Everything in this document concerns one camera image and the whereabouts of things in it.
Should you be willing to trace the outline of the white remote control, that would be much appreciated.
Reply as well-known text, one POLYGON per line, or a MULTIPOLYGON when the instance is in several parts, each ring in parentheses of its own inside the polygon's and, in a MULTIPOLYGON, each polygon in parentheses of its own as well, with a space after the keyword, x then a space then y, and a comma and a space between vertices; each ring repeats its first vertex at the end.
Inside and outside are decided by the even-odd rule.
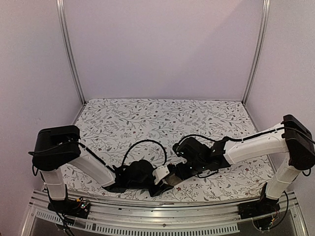
POLYGON ((180 177, 176 176, 175 173, 173 173, 173 174, 167 175, 163 179, 163 182, 168 184, 168 185, 171 185, 171 186, 176 186, 176 185, 182 183, 183 180, 180 177))

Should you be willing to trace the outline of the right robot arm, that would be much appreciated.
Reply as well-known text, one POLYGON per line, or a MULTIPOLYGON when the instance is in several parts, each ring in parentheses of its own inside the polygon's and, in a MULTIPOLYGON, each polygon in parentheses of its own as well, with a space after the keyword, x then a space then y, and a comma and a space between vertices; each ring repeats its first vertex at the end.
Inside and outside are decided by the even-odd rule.
POLYGON ((169 182, 177 185, 206 170, 218 171, 247 159, 285 153, 285 160, 264 184, 260 199, 254 204, 258 214, 265 214, 276 206, 282 193, 301 172, 315 165, 314 145, 311 132, 293 115, 285 115, 281 123, 251 136, 224 137, 214 141, 211 147, 200 143, 195 135, 189 135, 173 146, 177 156, 186 162, 175 166, 169 182))

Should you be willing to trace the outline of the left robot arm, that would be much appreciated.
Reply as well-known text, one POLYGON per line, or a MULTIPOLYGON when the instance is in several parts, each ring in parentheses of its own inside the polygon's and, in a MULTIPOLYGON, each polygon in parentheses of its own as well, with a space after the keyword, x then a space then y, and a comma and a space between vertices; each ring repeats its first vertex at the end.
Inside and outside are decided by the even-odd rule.
POLYGON ((83 171, 108 192, 145 189, 151 197, 155 197, 173 189, 165 181, 169 174, 165 165, 155 168, 141 159, 129 165, 108 166, 81 141, 80 130, 75 125, 40 130, 34 150, 28 154, 32 156, 32 166, 40 171, 44 179, 50 199, 62 213, 70 213, 73 209, 61 172, 61 167, 66 164, 83 171))

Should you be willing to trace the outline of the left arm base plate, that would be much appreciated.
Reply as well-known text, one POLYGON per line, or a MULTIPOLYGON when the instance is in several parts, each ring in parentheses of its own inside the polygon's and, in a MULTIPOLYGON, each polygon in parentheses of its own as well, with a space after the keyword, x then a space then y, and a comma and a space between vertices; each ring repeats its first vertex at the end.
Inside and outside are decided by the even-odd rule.
POLYGON ((48 209, 66 216, 87 219, 90 213, 91 202, 82 197, 76 200, 65 198, 64 200, 51 200, 48 209))

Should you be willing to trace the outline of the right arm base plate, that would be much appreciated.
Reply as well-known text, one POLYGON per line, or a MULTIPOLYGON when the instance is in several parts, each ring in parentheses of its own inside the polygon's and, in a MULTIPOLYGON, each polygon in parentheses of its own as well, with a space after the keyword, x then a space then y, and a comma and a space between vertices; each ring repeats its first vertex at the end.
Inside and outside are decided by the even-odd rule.
POLYGON ((241 219, 253 218, 280 210, 278 200, 257 200, 238 204, 238 214, 241 219))

